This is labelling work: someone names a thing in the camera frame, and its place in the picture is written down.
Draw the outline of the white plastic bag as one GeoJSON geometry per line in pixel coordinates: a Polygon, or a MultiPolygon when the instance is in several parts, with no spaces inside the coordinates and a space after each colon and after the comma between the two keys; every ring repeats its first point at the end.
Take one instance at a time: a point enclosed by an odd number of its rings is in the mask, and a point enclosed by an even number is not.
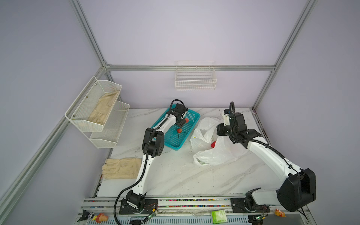
{"type": "Polygon", "coordinates": [[[206,117],[199,121],[190,138],[191,148],[195,153],[193,162],[199,167],[219,166],[234,162],[248,150],[240,144],[233,144],[229,137],[218,136],[216,126],[220,123],[217,118],[206,117]]]}

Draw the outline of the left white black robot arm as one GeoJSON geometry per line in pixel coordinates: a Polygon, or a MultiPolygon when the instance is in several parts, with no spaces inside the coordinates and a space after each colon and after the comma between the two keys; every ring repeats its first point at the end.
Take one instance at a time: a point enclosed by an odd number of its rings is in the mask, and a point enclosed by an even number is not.
{"type": "Polygon", "coordinates": [[[126,203],[136,211],[141,212],[144,209],[146,191],[144,190],[146,177],[150,171],[151,165],[156,157],[159,157],[165,146],[165,134],[175,126],[182,128],[187,124],[185,116],[188,108],[185,104],[175,99],[171,102],[165,116],[160,118],[153,126],[147,128],[142,142],[142,163],[139,174],[129,192],[126,195],[126,203]]]}

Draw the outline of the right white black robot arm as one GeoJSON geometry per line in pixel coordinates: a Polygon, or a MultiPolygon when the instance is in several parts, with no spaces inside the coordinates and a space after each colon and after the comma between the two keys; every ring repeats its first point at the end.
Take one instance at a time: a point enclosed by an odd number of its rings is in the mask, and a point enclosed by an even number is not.
{"type": "Polygon", "coordinates": [[[244,115],[235,111],[234,102],[224,110],[223,123],[217,125],[218,136],[228,136],[233,144],[241,144],[256,154],[279,178],[276,189],[260,187],[248,191],[244,208],[255,212],[265,205],[281,205],[289,212],[296,212],[317,198],[316,175],[288,160],[268,143],[262,142],[262,135],[255,129],[247,128],[244,115]]]}

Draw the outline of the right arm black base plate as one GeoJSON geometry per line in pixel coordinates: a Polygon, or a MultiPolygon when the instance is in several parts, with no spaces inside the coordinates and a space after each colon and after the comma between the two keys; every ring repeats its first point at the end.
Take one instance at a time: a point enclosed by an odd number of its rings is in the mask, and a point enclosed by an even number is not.
{"type": "Polygon", "coordinates": [[[230,202],[233,213],[270,212],[270,208],[268,205],[258,205],[250,197],[231,198],[230,202]]]}

